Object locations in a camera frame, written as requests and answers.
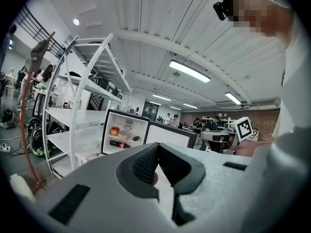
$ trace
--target brick wall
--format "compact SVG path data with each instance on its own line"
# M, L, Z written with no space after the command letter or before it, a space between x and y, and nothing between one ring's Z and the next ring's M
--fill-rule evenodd
M277 118L280 113L280 109L273 110L254 110L254 111L236 111L236 112L216 112L222 113L221 119L240 119L241 117L248 117L252 120L252 128L258 128L259 130L259 141L271 141L272 133L276 126ZM204 116L212 117L214 112L182 112L180 116L181 123L186 122L187 125L192 125L196 117L202 119Z

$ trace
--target black velcro strip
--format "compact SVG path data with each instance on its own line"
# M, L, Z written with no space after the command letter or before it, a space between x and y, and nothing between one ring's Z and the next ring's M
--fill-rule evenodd
M90 187L77 184L67 195L49 212L49 215L57 221L67 224L77 210Z
M224 166L227 166L227 167L230 167L230 168L234 168L234 169L237 169L237 170L241 170L241 171L245 171L245 169L247 168L247 165L233 163L233 162L226 162L224 164Z

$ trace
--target ceiling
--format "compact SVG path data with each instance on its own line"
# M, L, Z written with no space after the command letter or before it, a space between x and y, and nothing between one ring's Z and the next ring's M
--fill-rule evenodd
M273 101L280 96L285 49L276 38L250 33L220 21L213 4L222 0L51 0L73 34L114 34L111 48L127 69L134 91L147 100L189 110L215 110L230 101ZM80 20L80 26L72 23ZM187 74L173 76L170 60L211 78L204 83ZM170 98L155 99L152 94Z

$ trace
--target power strip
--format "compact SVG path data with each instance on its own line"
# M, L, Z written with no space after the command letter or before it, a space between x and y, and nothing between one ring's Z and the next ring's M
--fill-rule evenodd
M4 143L4 146L0 145L0 152L9 153L11 151L11 147Z

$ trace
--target ceiling light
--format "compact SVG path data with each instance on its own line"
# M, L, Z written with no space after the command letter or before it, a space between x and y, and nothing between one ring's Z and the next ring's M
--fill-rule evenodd
M170 106L170 107L171 107L171 106ZM178 108L175 108L175 107L171 107L171 108L176 109L176 110L180 110L180 111L181 111L181 109L178 109Z
M194 109L198 109L198 107L195 107L195 106L192 106L192 105L189 105L189 104L186 104L186 103L184 103L184 105L185 106L189 106L189 107L194 108Z
M154 103L154 104L157 104L157 105L162 105L162 104L160 104L160 103L155 103L155 102L151 102L151 101L149 101L149 103Z
M236 104L241 104L241 102L235 96L233 96L231 92L226 92L225 95L232 101L234 101Z
M171 101L170 99L167 99L167 98L164 98L164 97L160 97L158 95L153 95L153 96L156 97L156 98L159 98L159 99L165 99L165 100Z
M79 21L78 19L74 19L74 20L73 20L73 23L74 23L75 25L79 26L80 21Z
M188 67L178 61L175 61L175 60L171 60L170 62L170 67L176 69L176 70L179 70L179 71L182 71L184 73L187 73L205 83L209 82L210 81L210 77L206 76L206 75L203 75L202 73L194 70L193 68L191 67Z

